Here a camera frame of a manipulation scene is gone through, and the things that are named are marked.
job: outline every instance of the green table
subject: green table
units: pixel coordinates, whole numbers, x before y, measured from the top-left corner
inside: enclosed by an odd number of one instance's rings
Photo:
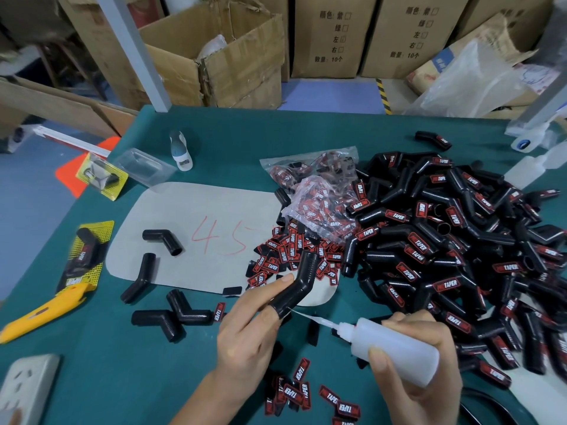
[[[112,152],[110,161],[125,149],[137,147],[173,164],[169,130],[181,130],[190,144],[195,168],[177,172],[172,181],[195,182],[242,189],[273,191],[276,186],[258,160],[346,146],[357,146],[361,160],[390,150],[419,152],[427,144],[412,139],[416,130],[437,131],[453,142],[447,152],[457,163],[485,161],[488,170],[505,172],[521,155],[514,153],[504,136],[504,121],[413,118],[336,113],[271,112],[261,110],[173,107],[157,114],[144,107],[138,119]],[[561,187],[567,168],[552,171],[532,187]],[[116,221],[115,233],[132,205],[145,190],[129,181],[121,197],[111,202],[87,189],[71,208],[0,309],[4,325],[53,297],[74,233],[81,223]],[[546,203],[543,217],[567,225],[561,209],[567,196]],[[136,309],[167,308],[170,288],[156,286],[136,305],[124,305],[120,294],[130,284],[104,269],[98,289],[72,313],[5,346],[0,346],[0,376],[19,357],[54,352],[63,356],[43,424],[102,423],[156,425],[167,423],[216,362],[218,324],[186,327],[178,344],[167,343],[159,328],[130,324]],[[187,291],[197,308],[215,308],[219,295]],[[227,300],[230,310],[235,299]],[[354,322],[360,316],[387,314],[385,306],[366,299],[355,281],[343,278],[336,295],[317,307],[319,316],[335,322]],[[261,391],[252,397],[236,423],[330,423],[333,410],[317,391],[324,384],[346,401],[360,404],[361,423],[389,424],[386,405],[368,368],[359,370],[349,346],[322,330],[319,345],[306,343],[307,320],[294,316],[278,339],[284,352],[274,368],[288,375],[301,357],[312,361],[306,379],[311,383],[313,408],[294,413],[287,407],[280,418],[265,418]],[[495,389],[476,376],[466,375],[466,385],[482,389],[510,408],[522,425],[534,420],[510,392]],[[496,423],[491,412],[469,402],[484,424]]]

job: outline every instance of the orange object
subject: orange object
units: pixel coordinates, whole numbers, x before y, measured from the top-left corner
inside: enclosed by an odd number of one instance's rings
[[[120,137],[109,137],[105,141],[97,144],[98,147],[106,149],[108,151],[114,150],[118,142],[120,141]],[[69,188],[69,191],[73,194],[75,198],[79,198],[85,188],[88,186],[87,184],[81,182],[78,178],[75,177],[77,171],[81,167],[84,159],[87,157],[87,153],[83,153],[78,157],[70,160],[67,164],[62,165],[57,170],[55,170],[55,177],[66,187]]]

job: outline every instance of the yellow utility knife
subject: yellow utility knife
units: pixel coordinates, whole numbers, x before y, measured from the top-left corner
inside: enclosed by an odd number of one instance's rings
[[[39,328],[41,325],[63,316],[86,300],[84,296],[86,292],[95,289],[96,287],[90,283],[77,283],[69,286],[66,291],[60,293],[53,300],[48,301],[18,320],[8,323],[0,333],[0,343],[11,342],[33,331],[35,328]]]

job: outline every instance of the power socket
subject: power socket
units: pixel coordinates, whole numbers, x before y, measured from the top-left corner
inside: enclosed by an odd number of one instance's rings
[[[25,357],[15,361],[0,389],[0,411],[19,408],[20,425],[37,425],[59,366],[59,355]]]

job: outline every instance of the plastic bag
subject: plastic bag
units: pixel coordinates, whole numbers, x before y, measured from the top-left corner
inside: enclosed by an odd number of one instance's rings
[[[358,179],[357,163],[358,150],[354,146],[260,160],[274,182],[292,193],[301,180],[313,175],[327,180],[337,194],[348,194],[352,181]]]
[[[358,198],[352,185],[346,192],[336,186],[321,176],[301,180],[282,215],[298,220],[322,238],[344,244],[345,236],[357,228],[357,222],[346,214],[346,207]]]
[[[553,12],[537,49],[531,60],[534,64],[559,70],[567,67],[567,0],[553,1]]]
[[[199,52],[199,55],[197,56],[197,62],[201,62],[203,58],[206,58],[207,56],[210,56],[224,48],[226,48],[226,40],[222,34],[219,34],[203,46],[203,49],[201,49],[201,52]]]
[[[474,39],[404,115],[481,118],[525,90],[519,73]]]

